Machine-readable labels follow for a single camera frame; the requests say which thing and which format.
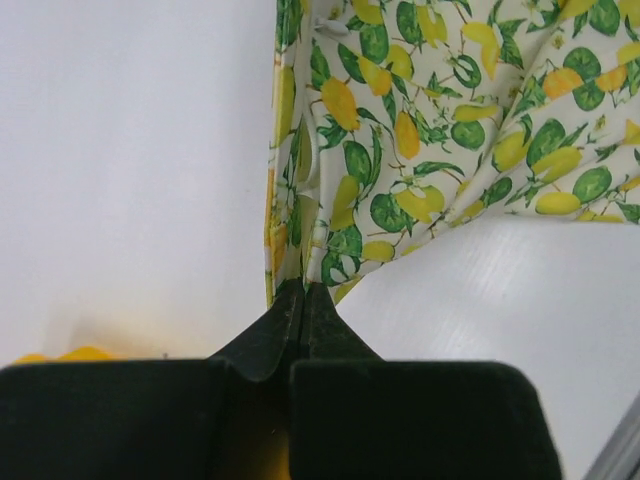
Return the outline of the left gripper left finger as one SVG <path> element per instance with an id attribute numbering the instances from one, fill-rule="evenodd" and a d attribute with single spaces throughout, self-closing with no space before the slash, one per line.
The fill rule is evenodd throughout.
<path id="1" fill-rule="evenodd" d="M 60 360 L 1 371 L 5 479 L 286 479 L 286 371 L 304 290 L 200 359 Z"/>

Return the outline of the lemon print skirt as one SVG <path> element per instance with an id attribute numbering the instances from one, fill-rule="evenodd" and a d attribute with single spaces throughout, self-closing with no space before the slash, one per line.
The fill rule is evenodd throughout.
<path id="1" fill-rule="evenodd" d="M 266 295 L 487 215 L 639 221 L 635 1 L 279 1 Z"/>

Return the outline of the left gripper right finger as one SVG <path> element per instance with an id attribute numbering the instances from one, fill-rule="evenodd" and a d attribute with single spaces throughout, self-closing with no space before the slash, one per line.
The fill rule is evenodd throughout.
<path id="1" fill-rule="evenodd" d="M 538 392 L 496 361 L 389 361 L 311 286 L 289 383 L 295 479 L 558 479 Z"/>

